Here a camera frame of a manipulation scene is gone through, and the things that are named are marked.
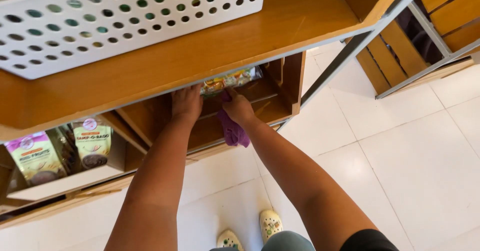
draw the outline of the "white perforated basket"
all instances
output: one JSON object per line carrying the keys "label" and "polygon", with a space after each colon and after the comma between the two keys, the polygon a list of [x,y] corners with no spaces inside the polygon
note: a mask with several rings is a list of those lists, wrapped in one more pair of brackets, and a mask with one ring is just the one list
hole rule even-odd
{"label": "white perforated basket", "polygon": [[0,68],[35,79],[253,14],[262,4],[263,0],[2,0]]}

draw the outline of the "white tile floor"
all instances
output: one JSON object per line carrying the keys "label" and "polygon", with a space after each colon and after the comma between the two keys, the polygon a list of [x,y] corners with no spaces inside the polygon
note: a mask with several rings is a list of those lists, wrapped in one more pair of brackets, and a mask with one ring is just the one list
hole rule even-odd
{"label": "white tile floor", "polygon": [[[308,51],[303,92],[342,49]],[[400,250],[480,250],[480,65],[375,100],[352,61],[280,132],[318,162]],[[186,168],[178,248],[208,251],[233,229],[260,250],[258,213],[274,209],[308,238],[253,147]],[[125,190],[0,230],[0,250],[102,250]]]}

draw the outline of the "black sleeve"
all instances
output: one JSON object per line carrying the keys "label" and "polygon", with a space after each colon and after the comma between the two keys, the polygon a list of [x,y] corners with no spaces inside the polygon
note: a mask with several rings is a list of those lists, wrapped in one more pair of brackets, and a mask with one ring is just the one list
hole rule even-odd
{"label": "black sleeve", "polygon": [[364,229],[348,238],[340,251],[399,251],[382,232]]}

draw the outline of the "hand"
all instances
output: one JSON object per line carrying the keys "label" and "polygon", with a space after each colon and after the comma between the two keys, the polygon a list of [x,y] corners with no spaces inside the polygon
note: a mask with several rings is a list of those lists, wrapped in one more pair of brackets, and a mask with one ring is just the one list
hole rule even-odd
{"label": "hand", "polygon": [[226,88],[225,90],[232,98],[231,102],[223,103],[223,109],[226,111],[230,119],[244,127],[251,120],[257,118],[252,105],[245,96],[238,94],[233,88]]}
{"label": "hand", "polygon": [[204,104],[200,95],[201,87],[200,83],[172,92],[172,120],[181,118],[195,124]]}

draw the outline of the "foot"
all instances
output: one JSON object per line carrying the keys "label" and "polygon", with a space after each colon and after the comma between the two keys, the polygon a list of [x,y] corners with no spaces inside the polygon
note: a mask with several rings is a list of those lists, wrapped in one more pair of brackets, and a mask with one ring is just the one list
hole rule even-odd
{"label": "foot", "polygon": [[239,239],[237,238],[235,233],[233,233],[233,231],[229,229],[225,230],[224,232],[222,232],[222,234],[220,234],[220,236],[218,236],[218,240],[216,241],[216,246],[218,248],[233,247],[233,248],[237,248],[239,251],[243,251],[243,247],[240,244]]}
{"label": "foot", "polygon": [[273,235],[283,231],[279,214],[272,210],[262,211],[260,213],[260,228],[263,244],[265,244]]}

